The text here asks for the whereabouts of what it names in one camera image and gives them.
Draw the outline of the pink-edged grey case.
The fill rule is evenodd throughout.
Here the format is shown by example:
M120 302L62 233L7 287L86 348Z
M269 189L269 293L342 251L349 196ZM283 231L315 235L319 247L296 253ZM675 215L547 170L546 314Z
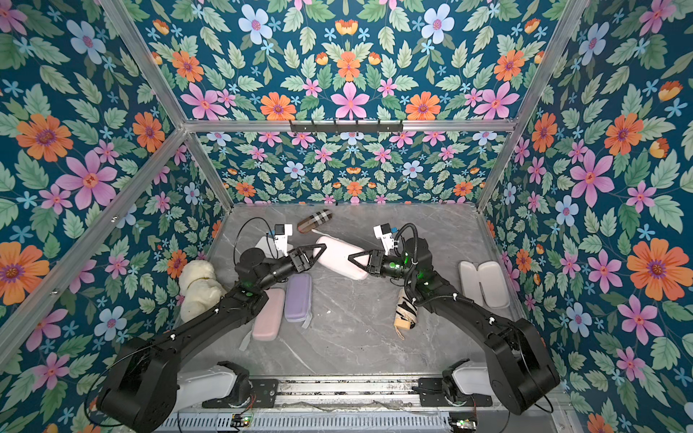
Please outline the pink-edged grey case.
M350 254L364 251L363 248L330 236L321 236L316 243L325 243L328 247L318 261L323 267L351 280L360 281L368 277L368 274L348 261Z

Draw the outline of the beige black striped umbrella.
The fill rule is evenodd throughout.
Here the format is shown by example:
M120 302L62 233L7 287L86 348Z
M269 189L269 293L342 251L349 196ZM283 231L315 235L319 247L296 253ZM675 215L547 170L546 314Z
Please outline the beige black striped umbrella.
M395 319L393 327L400 339L405 339L405 334L414 329L418 322L418 308L414 305L414 301L410 298L406 290L402 289L399 292L399 298L395 308Z

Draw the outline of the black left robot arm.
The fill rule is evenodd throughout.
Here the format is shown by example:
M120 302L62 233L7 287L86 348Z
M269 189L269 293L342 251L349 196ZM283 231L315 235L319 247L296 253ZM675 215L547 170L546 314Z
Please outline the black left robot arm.
M97 409L137 432L153 432L174 412L178 373L190 359L223 335L254 319L269 301L266 291L307 272L328 249L325 243L298 246L270 259L258 248L241 254L238 280L210 310L148 340L121 347L97 397Z

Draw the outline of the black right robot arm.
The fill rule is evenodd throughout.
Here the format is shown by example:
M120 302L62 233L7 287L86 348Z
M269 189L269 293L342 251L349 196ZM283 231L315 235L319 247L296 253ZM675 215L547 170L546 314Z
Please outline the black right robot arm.
M465 358L443 372L442 389L449 402L494 396L507 411L520 415L561 382L534 325L499 316L464 296L434 269L424 239L407 240L398 254L371 250L350 254L348 261L370 275L403 281L413 306L447 319L483 349L482 364Z

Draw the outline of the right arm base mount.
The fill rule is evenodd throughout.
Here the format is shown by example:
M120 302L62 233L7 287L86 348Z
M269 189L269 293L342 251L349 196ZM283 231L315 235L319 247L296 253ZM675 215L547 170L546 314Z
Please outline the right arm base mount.
M422 407L491 407L494 399L487 366L468 358L445 369L441 377L420 378L411 389Z

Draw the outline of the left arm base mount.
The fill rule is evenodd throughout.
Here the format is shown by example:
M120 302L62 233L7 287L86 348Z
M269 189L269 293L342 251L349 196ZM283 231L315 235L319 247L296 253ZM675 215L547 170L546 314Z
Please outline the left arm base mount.
M272 408L278 386L277 379L252 378L242 366L223 362L206 370L179 373L173 412L200 405L245 408L251 402L259 408Z

